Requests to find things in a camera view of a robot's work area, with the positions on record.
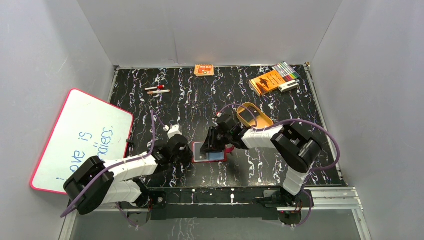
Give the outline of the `black VIP credit card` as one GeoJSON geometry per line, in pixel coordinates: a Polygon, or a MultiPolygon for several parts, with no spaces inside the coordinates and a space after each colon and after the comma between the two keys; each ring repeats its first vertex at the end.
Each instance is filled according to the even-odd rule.
{"type": "Polygon", "coordinates": [[[208,160],[207,154],[204,152],[201,152],[201,148],[204,145],[204,142],[193,142],[192,144],[192,151],[193,151],[193,163],[202,163],[206,162],[208,160]]]}

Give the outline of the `red leather card holder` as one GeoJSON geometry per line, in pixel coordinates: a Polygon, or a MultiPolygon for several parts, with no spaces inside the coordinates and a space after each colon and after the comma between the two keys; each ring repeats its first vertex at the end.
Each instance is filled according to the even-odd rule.
{"type": "Polygon", "coordinates": [[[229,148],[225,148],[223,151],[216,151],[216,152],[208,152],[207,154],[207,161],[206,162],[196,162],[196,163],[217,163],[217,162],[226,162],[227,161],[227,154],[231,154],[235,147],[232,145],[229,148]]]}

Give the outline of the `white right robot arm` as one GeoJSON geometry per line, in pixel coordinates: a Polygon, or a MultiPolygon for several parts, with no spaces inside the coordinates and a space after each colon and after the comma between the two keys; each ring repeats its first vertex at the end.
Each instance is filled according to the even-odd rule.
{"type": "Polygon", "coordinates": [[[209,128],[199,149],[202,154],[222,152],[227,145],[237,149],[275,149],[288,165],[282,185],[282,202],[295,207],[302,199],[301,190],[313,163],[322,152],[319,141],[300,126],[301,120],[292,119],[266,128],[244,126],[230,115],[217,119],[217,125],[209,128]]]}

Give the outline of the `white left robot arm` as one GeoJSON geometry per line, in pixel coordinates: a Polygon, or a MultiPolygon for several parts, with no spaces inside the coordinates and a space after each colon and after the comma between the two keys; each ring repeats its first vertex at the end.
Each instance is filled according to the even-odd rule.
{"type": "Polygon", "coordinates": [[[101,160],[92,156],[63,185],[71,200],[64,214],[77,210],[80,215],[87,215],[101,205],[119,202],[144,208],[150,196],[141,177],[166,172],[175,164],[189,161],[192,156],[188,139],[181,134],[155,146],[151,153],[119,160],[101,160]]]}

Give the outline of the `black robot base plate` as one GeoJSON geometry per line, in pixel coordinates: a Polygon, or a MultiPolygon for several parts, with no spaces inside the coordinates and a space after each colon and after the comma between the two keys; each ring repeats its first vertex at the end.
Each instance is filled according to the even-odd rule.
{"type": "Polygon", "coordinates": [[[291,196],[280,186],[256,186],[149,188],[139,203],[116,206],[127,217],[146,213],[148,220],[260,218],[297,225],[314,205],[310,190],[291,196]]]}

